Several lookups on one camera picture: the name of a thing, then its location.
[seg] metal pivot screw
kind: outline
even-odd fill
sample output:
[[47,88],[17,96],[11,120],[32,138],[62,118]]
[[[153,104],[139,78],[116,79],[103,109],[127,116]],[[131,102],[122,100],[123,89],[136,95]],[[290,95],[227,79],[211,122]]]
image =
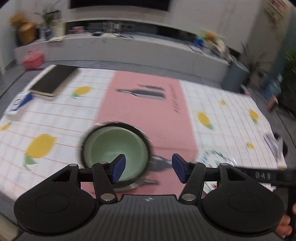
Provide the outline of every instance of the metal pivot screw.
[[191,193],[185,193],[185,194],[182,195],[182,199],[185,200],[185,201],[191,202],[191,201],[196,199],[196,196],[194,194],[191,194]]
[[104,193],[101,195],[101,199],[104,201],[112,201],[115,196],[112,193]]

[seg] lemon print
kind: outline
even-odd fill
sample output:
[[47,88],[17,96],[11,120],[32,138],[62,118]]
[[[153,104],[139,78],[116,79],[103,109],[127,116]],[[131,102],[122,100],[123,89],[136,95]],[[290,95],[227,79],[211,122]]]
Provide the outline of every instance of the lemon print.
[[30,171],[27,165],[36,164],[33,158],[41,158],[47,155],[52,149],[56,139],[56,137],[52,137],[48,134],[41,134],[35,137],[27,148],[23,167]]
[[12,122],[9,122],[9,123],[7,123],[6,125],[2,126],[0,130],[1,130],[1,131],[5,131],[5,130],[7,130],[7,129],[10,127],[11,123],[12,123]]
[[249,110],[249,115],[252,118],[252,120],[254,121],[254,123],[258,123],[258,119],[259,119],[259,115],[253,111],[253,110]]
[[219,103],[220,103],[220,105],[227,105],[224,100],[220,100]]
[[205,127],[209,128],[211,130],[214,129],[212,124],[211,124],[210,119],[205,115],[205,113],[198,112],[197,117],[198,117],[198,120],[200,121],[200,123],[203,124]]
[[254,145],[251,142],[247,142],[246,146],[250,149],[255,149]]
[[92,87],[90,87],[90,86],[79,87],[74,91],[74,93],[72,94],[72,97],[76,98],[76,97],[79,97],[80,95],[84,95],[84,94],[88,93],[91,89],[92,89]]

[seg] round black disc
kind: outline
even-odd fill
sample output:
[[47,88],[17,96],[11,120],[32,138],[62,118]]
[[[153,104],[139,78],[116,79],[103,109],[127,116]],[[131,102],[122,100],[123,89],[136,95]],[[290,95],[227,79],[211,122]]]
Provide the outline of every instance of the round black disc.
[[20,196],[14,206],[18,223],[28,232],[66,233],[87,222],[95,210],[91,195],[67,182],[36,187]]
[[255,180],[227,181],[203,199],[206,217],[235,234],[272,232],[284,213],[280,198]]

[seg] green bowl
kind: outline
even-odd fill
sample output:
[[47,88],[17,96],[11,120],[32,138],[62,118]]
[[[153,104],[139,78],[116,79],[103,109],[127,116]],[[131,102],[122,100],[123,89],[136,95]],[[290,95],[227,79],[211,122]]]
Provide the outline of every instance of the green bowl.
[[150,160],[150,147],[145,136],[133,126],[111,123],[94,129],[84,141],[82,163],[91,167],[98,162],[112,162],[119,154],[126,156],[126,167],[114,187],[138,180]]

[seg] gray floor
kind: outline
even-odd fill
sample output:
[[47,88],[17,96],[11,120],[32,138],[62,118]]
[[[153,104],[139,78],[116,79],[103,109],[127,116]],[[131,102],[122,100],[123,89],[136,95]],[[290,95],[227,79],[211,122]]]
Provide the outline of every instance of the gray floor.
[[[114,69],[139,72],[143,74],[153,74],[159,76],[172,77],[176,79],[188,80],[195,83],[205,84],[212,87],[220,88],[220,85],[214,81],[206,80],[196,76],[182,74],[165,69],[158,69],[134,64],[123,64],[104,61],[55,61],[46,62],[39,68],[45,68],[51,64],[66,64],[78,66],[81,68],[99,68],[99,69]],[[25,71],[22,66],[14,66],[6,74],[0,76],[0,117],[7,108],[8,104],[12,101],[15,95],[22,91],[23,88],[40,72],[41,70]],[[296,168],[296,148],[293,140],[296,142],[296,121],[283,111],[268,112],[264,99],[260,96],[259,92],[251,91],[252,98],[256,102],[258,108],[266,116],[271,125],[273,132],[280,134],[288,145],[288,155],[285,160],[289,168]],[[0,193],[0,213],[8,219],[15,222],[13,214],[13,202],[3,197]]]

